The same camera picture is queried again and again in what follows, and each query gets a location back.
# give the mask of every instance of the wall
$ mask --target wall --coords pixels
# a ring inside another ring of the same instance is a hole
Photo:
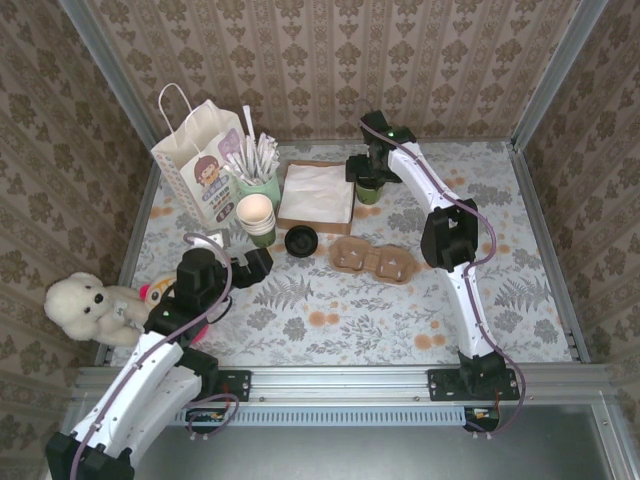
[[[37,478],[89,343],[44,316],[75,271],[115,282],[151,160],[55,1],[0,3],[0,478]]]
[[[640,2],[612,0],[525,155],[593,360],[640,437]]]
[[[360,138],[359,96],[418,137],[509,137],[578,0],[87,3],[159,131],[176,82],[287,140]]]

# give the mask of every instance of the white paper bag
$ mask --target white paper bag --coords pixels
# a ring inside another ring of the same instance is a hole
[[[175,131],[161,103],[164,92],[171,86],[178,89],[190,112]],[[192,109],[175,83],[162,89],[158,108],[171,134],[151,149],[153,158],[194,219],[207,228],[224,227],[232,219],[238,202],[236,183],[223,167],[229,153],[240,151],[244,138],[240,118],[219,109],[211,100]]]

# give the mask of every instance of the white napkin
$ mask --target white napkin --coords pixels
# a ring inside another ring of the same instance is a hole
[[[289,165],[279,218],[308,222],[349,223],[353,183],[344,178],[345,165]]]

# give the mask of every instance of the green cup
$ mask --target green cup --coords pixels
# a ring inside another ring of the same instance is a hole
[[[240,191],[240,198],[248,197],[249,195],[252,195],[254,193],[261,193],[262,195],[266,195],[267,197],[269,197],[274,211],[278,209],[281,195],[277,175],[274,174],[271,180],[269,180],[264,185],[247,185],[242,180],[238,180],[237,178],[236,184],[238,185],[238,190]]]
[[[258,248],[267,248],[276,243],[276,228],[273,227],[270,232],[262,235],[249,234],[251,241]]]
[[[375,180],[356,179],[356,196],[360,203],[373,205],[380,200],[382,195],[382,185]]]

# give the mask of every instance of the cartoon girl illustration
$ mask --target cartoon girl illustration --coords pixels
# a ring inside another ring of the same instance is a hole
[[[193,173],[200,185],[208,187],[218,178],[220,164],[212,155],[205,155],[196,162]]]

